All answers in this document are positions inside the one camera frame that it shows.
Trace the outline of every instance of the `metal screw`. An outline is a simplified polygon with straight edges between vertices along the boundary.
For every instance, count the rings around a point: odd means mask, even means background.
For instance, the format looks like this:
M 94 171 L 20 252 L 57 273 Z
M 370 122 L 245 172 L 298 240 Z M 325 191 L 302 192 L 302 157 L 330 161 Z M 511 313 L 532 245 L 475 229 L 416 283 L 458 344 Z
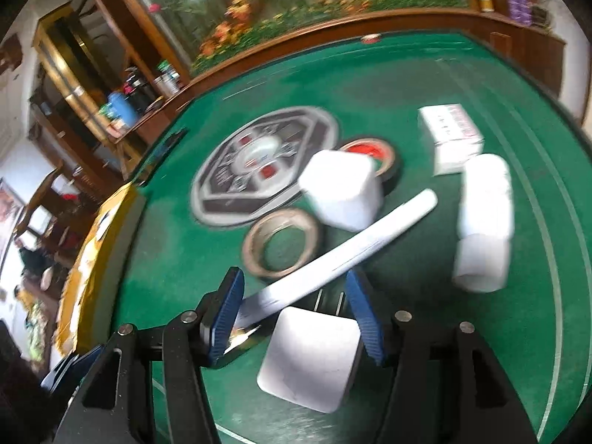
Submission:
M 181 314 L 181 322 L 190 324 L 197 319 L 197 314 L 193 310 L 187 310 Z
M 465 334 L 472 334 L 475 331 L 475 326 L 470 322 L 461 322 L 459 327 L 461 328 L 461 332 Z
M 131 334 L 133 331 L 134 326 L 132 326 L 131 324 L 122 324 L 119 326 L 119 329 L 117 329 L 117 333 L 121 336 Z
M 395 312 L 395 319 L 397 319 L 399 322 L 409 322 L 411 318 L 411 314 L 406 310 L 398 310 Z

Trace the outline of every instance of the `white cube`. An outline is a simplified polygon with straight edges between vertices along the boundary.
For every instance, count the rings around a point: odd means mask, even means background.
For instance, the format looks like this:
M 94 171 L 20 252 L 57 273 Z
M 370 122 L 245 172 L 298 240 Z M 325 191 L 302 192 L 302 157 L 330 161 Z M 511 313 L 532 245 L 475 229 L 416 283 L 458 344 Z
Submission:
M 434 175 L 462 172 L 465 162 L 483 150 L 483 136 L 462 105 L 424 106 L 419 125 Z
M 355 320 L 287 307 L 277 318 L 257 384 L 285 401 L 334 412 L 353 382 L 361 349 Z
M 370 226 L 383 203 L 374 160 L 368 155 L 321 150 L 298 183 L 321 222 L 351 232 Z

